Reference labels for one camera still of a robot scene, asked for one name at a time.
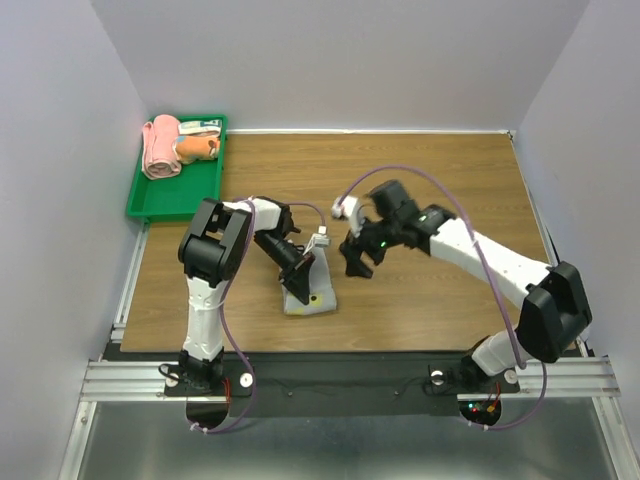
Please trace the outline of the yellow green towel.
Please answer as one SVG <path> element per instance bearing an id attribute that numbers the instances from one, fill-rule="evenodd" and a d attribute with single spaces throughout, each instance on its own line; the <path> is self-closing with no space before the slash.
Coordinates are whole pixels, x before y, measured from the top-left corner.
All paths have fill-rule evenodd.
<path id="1" fill-rule="evenodd" d="M 315 261 L 309 275 L 309 303 L 303 305 L 285 288 L 283 292 L 283 312 L 288 316 L 310 316 L 328 313 L 337 309 L 337 297 L 333 288 L 329 264 L 323 248 L 312 249 Z"/>

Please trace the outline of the orange polka dot towel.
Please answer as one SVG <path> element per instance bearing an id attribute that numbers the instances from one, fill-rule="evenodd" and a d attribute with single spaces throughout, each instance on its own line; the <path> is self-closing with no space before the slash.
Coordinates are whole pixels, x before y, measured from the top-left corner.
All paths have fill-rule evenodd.
<path id="1" fill-rule="evenodd" d="M 215 160 L 220 151 L 221 141 L 215 135 L 181 135 L 173 142 L 173 151 L 183 165 L 196 161 Z"/>

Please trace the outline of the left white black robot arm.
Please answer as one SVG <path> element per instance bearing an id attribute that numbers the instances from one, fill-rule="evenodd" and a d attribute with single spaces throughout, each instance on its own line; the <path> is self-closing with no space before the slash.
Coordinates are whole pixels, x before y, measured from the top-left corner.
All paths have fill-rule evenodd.
<path id="1" fill-rule="evenodd" d="M 178 375 L 199 393 L 213 393 L 222 384 L 222 306 L 251 242 L 279 267 L 278 281 L 285 291 L 304 305 L 310 303 L 315 255 L 287 240 L 299 231 L 290 207 L 267 197 L 201 201 L 178 249 L 188 287 L 188 325 Z"/>

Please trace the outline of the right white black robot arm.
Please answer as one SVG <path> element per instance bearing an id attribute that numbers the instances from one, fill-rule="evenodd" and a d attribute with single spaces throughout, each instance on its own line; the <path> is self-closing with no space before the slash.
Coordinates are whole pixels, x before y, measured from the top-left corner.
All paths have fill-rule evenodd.
<path id="1" fill-rule="evenodd" d="M 499 304 L 510 301 L 520 310 L 516 324 L 474 345 L 463 357 L 460 378 L 482 390 L 496 375 L 535 359 L 556 362 L 592 322 L 579 270 L 561 261 L 552 266 L 525 257 L 477 232 L 462 213 L 437 204 L 418 207 L 398 180 L 368 193 L 379 218 L 370 220 L 358 198 L 343 195 L 332 205 L 333 218 L 348 223 L 339 250 L 349 277 L 373 274 L 388 249 L 404 246 L 460 267 L 486 282 Z"/>

